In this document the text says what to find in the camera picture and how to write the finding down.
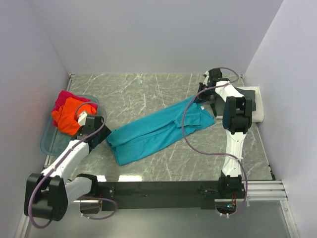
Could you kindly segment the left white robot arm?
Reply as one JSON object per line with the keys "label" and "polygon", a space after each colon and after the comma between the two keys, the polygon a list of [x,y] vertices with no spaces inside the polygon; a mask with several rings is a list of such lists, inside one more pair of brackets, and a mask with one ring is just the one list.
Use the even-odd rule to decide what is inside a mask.
{"label": "left white robot arm", "polygon": [[60,221],[67,207],[85,196],[94,199],[99,193],[97,176],[80,174],[68,179],[79,163],[102,143],[111,130],[102,116],[88,116],[72,136],[66,149],[41,173],[32,173],[26,181],[24,214],[30,218]]}

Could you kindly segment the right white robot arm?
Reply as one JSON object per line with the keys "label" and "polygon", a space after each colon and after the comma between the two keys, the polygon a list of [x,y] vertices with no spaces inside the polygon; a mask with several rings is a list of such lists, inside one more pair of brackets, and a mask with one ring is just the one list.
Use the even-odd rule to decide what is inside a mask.
{"label": "right white robot arm", "polygon": [[199,83],[199,96],[195,103],[221,98],[224,101],[222,125],[226,132],[225,161],[218,180],[217,192],[228,198],[244,193],[242,184],[242,151],[248,129],[252,124],[252,100],[240,93],[228,78],[222,77],[220,68],[206,71]]}

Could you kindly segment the teal t-shirt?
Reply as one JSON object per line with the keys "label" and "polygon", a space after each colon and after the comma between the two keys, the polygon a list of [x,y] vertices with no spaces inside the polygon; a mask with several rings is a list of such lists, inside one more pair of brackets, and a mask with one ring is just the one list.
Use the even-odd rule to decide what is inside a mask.
{"label": "teal t-shirt", "polygon": [[111,132],[106,142],[120,166],[154,154],[185,135],[206,129],[215,123],[214,117],[201,103],[188,98]]}

